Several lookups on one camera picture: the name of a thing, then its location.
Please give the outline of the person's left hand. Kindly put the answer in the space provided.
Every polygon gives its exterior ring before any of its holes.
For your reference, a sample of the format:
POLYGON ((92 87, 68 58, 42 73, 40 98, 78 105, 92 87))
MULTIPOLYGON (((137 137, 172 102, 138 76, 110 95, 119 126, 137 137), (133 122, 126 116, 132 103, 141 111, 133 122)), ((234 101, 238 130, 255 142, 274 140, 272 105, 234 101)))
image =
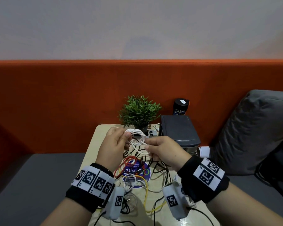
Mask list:
POLYGON ((114 172, 121 164, 124 150, 129 148, 131 140, 132 134, 124 128, 110 128, 99 148, 95 163, 114 172))

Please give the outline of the person's right hand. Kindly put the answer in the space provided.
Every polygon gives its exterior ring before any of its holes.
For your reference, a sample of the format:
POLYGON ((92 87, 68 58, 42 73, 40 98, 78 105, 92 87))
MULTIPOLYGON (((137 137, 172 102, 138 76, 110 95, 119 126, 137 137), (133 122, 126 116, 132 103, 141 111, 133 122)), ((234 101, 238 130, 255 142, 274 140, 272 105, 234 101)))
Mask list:
POLYGON ((162 161, 178 172, 192 157, 174 140, 167 136, 148 138, 147 140, 162 140, 156 150, 146 150, 153 161, 162 161))

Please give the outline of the person's right forearm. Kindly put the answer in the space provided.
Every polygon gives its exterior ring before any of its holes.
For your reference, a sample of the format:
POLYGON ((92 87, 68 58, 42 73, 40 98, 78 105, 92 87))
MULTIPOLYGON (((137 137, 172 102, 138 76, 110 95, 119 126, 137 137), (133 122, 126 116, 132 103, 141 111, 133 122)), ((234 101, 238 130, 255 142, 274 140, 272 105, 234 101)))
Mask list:
POLYGON ((283 226, 283 217, 231 182, 206 206, 221 226, 283 226))

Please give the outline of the person's left forearm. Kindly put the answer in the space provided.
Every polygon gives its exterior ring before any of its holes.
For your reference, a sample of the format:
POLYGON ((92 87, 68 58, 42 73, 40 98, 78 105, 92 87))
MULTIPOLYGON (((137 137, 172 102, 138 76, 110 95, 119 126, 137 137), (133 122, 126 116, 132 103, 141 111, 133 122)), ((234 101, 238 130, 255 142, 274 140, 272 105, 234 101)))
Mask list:
POLYGON ((63 201, 40 226, 88 226, 93 213, 72 199, 63 201))

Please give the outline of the dark grey lidded box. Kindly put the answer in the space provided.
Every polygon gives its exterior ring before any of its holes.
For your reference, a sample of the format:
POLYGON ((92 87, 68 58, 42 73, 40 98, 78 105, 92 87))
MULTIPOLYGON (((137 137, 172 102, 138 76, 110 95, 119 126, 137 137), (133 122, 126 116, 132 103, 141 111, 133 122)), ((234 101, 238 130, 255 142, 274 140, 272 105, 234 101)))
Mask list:
POLYGON ((187 152, 192 152, 201 143, 191 119, 186 115, 162 115, 158 136, 170 137, 187 152))

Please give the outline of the green artificial potted plant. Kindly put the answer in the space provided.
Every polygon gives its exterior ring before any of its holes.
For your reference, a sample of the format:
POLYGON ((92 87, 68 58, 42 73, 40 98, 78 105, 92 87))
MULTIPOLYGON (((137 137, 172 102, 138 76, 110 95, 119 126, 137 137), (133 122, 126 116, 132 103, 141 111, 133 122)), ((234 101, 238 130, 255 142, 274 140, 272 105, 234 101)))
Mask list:
POLYGON ((146 133, 148 125, 160 116, 161 109, 160 103, 153 102, 148 97, 131 95, 127 97, 118 117, 124 127, 134 126, 146 133))

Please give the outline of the blue round sticker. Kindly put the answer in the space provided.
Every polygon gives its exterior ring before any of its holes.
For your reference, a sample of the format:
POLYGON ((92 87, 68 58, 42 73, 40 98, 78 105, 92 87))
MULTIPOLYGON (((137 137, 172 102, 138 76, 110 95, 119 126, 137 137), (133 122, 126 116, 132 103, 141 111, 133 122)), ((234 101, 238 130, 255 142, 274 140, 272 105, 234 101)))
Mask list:
POLYGON ((149 160, 129 159, 123 169, 121 169, 121 178, 127 186, 141 188, 137 181, 149 182, 151 178, 151 168, 149 160))

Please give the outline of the black cylindrical bottle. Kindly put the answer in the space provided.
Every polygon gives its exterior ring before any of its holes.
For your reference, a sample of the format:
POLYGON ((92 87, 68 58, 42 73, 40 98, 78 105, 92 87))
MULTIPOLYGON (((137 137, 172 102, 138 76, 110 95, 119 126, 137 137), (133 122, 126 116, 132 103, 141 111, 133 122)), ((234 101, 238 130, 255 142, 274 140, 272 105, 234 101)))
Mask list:
POLYGON ((173 115, 185 115, 190 101, 185 98, 176 98, 173 104, 173 115))

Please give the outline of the white roll with black band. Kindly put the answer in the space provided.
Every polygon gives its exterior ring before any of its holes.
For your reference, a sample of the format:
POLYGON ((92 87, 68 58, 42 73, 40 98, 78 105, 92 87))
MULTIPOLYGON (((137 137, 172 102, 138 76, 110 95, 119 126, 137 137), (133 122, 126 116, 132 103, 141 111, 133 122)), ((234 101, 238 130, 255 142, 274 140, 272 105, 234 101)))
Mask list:
POLYGON ((211 151, 209 146, 200 146, 196 150, 196 155, 200 158, 211 158, 211 151))

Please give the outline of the black left wristband with markers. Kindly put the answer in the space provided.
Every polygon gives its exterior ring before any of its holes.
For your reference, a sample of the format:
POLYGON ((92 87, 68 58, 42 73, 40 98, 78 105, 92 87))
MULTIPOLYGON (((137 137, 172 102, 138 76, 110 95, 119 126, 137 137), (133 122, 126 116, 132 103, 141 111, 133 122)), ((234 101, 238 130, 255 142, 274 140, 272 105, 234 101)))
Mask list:
POLYGON ((114 181, 110 170, 98 163, 92 163, 78 173, 65 197, 94 213, 98 207, 103 207, 113 189, 114 181))

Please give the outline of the black wristband with markers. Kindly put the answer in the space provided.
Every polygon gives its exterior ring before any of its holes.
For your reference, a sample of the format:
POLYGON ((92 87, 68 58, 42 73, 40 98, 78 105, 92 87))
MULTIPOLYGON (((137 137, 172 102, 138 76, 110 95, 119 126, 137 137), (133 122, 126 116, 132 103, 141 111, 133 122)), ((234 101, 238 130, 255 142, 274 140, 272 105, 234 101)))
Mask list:
POLYGON ((192 156, 177 172, 182 190, 193 202, 209 203, 227 190, 230 179, 225 172, 207 158, 192 156))
POLYGON ((65 197, 94 213, 98 207, 103 207, 113 189, 114 181, 110 170, 98 163, 92 163, 78 173, 65 197))

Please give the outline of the black right wristband with markers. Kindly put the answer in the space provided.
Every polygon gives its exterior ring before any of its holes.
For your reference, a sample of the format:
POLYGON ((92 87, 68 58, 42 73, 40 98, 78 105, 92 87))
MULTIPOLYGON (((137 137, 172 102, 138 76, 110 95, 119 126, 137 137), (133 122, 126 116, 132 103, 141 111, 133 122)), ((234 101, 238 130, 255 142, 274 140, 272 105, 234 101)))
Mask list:
POLYGON ((225 172, 207 158, 192 156, 177 172, 182 190, 193 202, 209 203, 227 190, 230 179, 225 172))

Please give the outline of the orange sofa backrest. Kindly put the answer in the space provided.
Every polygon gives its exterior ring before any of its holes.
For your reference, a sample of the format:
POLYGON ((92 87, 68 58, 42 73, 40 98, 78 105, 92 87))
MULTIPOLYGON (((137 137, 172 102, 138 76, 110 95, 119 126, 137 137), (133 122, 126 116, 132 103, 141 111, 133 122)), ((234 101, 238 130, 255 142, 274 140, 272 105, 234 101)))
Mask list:
POLYGON ((190 100, 202 145, 253 89, 283 91, 283 59, 0 61, 0 175, 24 154, 86 152, 128 95, 190 100))

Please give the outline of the grey cushion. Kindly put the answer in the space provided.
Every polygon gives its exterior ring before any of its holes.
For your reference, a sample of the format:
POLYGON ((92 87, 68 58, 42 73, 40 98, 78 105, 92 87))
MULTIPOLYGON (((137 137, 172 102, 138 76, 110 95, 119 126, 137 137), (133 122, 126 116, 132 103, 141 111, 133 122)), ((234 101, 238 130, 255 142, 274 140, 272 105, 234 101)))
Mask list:
POLYGON ((282 141, 283 91, 251 90, 226 121, 210 159, 228 175, 251 175, 282 141))

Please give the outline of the black bag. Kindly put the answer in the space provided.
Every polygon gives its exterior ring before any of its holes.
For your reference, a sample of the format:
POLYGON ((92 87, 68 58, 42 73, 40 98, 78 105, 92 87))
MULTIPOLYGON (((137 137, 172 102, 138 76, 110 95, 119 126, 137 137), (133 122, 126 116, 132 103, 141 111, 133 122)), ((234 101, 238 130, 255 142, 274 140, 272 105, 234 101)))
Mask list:
POLYGON ((257 165, 254 175, 283 196, 283 141, 257 165))

